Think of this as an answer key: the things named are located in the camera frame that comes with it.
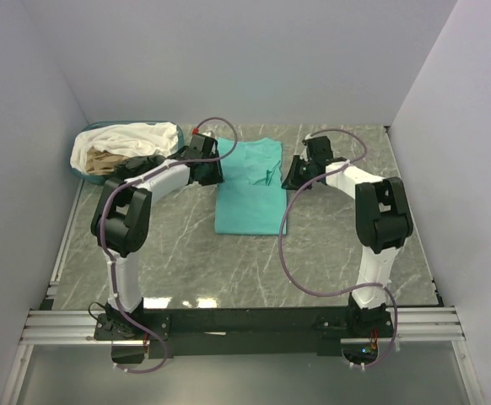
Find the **teal t shirt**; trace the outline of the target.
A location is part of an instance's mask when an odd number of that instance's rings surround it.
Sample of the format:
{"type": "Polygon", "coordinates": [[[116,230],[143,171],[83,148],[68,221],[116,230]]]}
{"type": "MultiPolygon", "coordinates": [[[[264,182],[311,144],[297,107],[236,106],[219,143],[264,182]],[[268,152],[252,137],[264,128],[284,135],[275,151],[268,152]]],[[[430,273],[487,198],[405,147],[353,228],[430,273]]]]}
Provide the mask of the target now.
{"type": "Polygon", "coordinates": [[[219,139],[224,181],[218,184],[215,233],[277,235],[287,207],[282,188],[283,145],[263,138],[234,143],[219,139]]]}

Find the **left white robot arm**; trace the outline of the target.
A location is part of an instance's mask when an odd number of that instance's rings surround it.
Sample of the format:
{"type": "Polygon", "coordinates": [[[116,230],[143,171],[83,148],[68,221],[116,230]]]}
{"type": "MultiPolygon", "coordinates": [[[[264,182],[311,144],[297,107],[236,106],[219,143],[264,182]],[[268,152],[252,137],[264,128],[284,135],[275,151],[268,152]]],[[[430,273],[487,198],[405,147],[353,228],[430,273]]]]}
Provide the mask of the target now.
{"type": "Polygon", "coordinates": [[[197,129],[190,143],[170,156],[126,159],[105,181],[90,230],[107,266],[110,295],[105,312],[122,337],[136,338],[144,328],[138,252],[148,237],[153,205],[184,186],[223,181],[218,141],[211,132],[197,129]]]}

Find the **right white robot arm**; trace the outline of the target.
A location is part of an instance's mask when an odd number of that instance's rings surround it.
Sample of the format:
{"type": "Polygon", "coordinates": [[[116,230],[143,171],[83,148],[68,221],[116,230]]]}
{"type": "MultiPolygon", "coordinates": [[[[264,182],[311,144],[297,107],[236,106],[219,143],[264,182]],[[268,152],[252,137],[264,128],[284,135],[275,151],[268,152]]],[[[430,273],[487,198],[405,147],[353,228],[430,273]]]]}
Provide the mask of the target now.
{"type": "Polygon", "coordinates": [[[337,158],[323,131],[302,141],[305,149],[293,156],[284,190],[301,192],[315,182],[335,188],[354,200],[355,231],[362,245],[356,287],[345,289],[357,309],[346,315],[350,333],[363,337],[375,327],[371,312],[386,303],[393,263],[413,233],[413,219],[402,179],[370,174],[351,159],[337,158]]]}

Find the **black t shirt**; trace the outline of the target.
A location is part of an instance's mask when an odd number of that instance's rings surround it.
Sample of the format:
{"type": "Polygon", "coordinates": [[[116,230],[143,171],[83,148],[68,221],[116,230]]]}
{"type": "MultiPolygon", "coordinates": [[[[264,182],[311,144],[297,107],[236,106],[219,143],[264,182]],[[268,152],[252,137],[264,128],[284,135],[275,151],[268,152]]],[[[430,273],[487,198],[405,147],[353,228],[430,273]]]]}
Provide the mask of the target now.
{"type": "Polygon", "coordinates": [[[132,157],[118,163],[104,183],[104,188],[118,186],[130,178],[144,175],[145,173],[161,166],[167,159],[158,154],[150,156],[132,157]]]}

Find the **tan t shirt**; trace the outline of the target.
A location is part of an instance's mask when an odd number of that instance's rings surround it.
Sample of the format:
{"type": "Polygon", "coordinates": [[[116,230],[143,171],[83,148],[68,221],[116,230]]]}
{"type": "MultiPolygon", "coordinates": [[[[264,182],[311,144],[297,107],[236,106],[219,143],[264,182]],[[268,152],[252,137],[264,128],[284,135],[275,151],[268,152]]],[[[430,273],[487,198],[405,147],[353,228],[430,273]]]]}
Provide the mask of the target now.
{"type": "Polygon", "coordinates": [[[106,176],[111,174],[115,167],[126,159],[127,157],[123,155],[90,148],[87,153],[85,171],[90,176],[106,176]]]}

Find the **black base beam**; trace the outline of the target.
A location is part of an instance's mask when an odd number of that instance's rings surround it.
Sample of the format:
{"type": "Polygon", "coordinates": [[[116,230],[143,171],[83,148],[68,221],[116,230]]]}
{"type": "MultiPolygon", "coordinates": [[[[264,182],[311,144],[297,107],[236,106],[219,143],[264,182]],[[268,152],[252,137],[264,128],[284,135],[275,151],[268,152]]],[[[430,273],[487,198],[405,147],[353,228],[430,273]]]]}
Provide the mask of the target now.
{"type": "Polygon", "coordinates": [[[347,306],[252,309],[144,309],[127,323],[113,309],[99,314],[94,339],[111,343],[120,364],[164,356],[306,354],[339,356],[345,339],[388,338],[390,312],[347,306]]]}

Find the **aluminium frame rail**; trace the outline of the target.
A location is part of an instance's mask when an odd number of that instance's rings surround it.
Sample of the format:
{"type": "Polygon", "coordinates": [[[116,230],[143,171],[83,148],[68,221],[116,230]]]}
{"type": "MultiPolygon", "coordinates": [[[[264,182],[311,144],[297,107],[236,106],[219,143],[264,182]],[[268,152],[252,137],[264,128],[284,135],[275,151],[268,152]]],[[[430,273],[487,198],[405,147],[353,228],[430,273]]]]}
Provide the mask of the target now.
{"type": "MultiPolygon", "coordinates": [[[[56,298],[65,258],[67,256],[67,250],[71,243],[72,228],[77,217],[78,202],[83,187],[84,183],[80,181],[73,199],[73,205],[70,210],[46,294],[42,301],[44,306],[51,305],[51,302],[56,298]]],[[[19,346],[0,403],[15,404],[18,401],[24,378],[26,377],[30,365],[30,359],[36,346],[71,346],[92,343],[93,338],[91,337],[88,328],[93,325],[94,320],[80,310],[64,311],[45,308],[43,310],[30,311],[21,333],[19,346]]]]}

